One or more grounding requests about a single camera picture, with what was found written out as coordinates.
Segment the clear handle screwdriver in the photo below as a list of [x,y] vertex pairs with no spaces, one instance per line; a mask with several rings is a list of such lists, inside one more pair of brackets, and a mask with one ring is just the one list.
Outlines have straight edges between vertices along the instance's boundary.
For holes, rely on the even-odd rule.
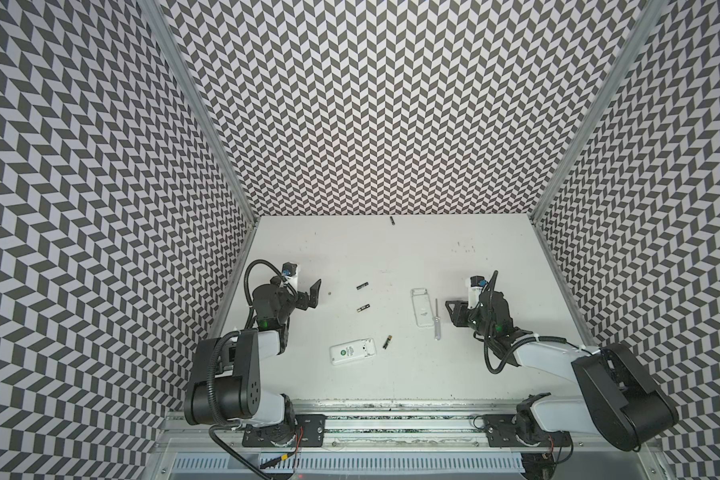
[[434,338],[437,341],[440,341],[442,339],[442,327],[441,327],[441,321],[440,321],[440,315],[439,315],[439,303],[438,303],[437,298],[434,300],[433,305],[434,305],[434,315],[433,315]]

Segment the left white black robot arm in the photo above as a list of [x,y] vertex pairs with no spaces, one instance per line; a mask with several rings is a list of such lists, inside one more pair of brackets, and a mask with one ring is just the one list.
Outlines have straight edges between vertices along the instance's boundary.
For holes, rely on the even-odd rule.
[[285,352],[292,313],[317,307],[320,289],[320,281],[300,292],[273,278],[245,290],[254,324],[203,340],[195,351],[184,402],[188,424],[239,426],[245,447],[323,445],[326,417],[298,414],[288,395],[264,387],[261,374],[264,359]]

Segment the white remote with barcode label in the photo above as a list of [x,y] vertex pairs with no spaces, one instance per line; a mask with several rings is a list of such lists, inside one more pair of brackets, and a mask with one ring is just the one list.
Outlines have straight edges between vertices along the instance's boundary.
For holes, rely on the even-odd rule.
[[372,338],[364,338],[334,345],[329,348],[331,364],[344,365],[375,356],[377,348]]

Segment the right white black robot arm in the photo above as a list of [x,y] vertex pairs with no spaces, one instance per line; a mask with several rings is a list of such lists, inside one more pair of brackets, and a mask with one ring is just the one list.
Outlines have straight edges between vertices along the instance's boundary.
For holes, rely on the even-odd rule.
[[579,433],[634,451],[680,421],[676,404],[621,343],[576,345],[521,329],[504,295],[488,288],[473,288],[467,300],[448,300],[445,308],[455,327],[470,329],[482,344],[490,373],[530,368],[571,386],[566,396],[542,392],[517,404],[511,424],[522,445],[560,445],[563,437]]

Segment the white remote with back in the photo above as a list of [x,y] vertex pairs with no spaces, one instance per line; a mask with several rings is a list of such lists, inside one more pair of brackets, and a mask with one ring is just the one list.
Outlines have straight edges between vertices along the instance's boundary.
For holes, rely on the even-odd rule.
[[419,328],[434,326],[434,314],[429,292],[426,288],[414,288],[410,292],[414,321]]

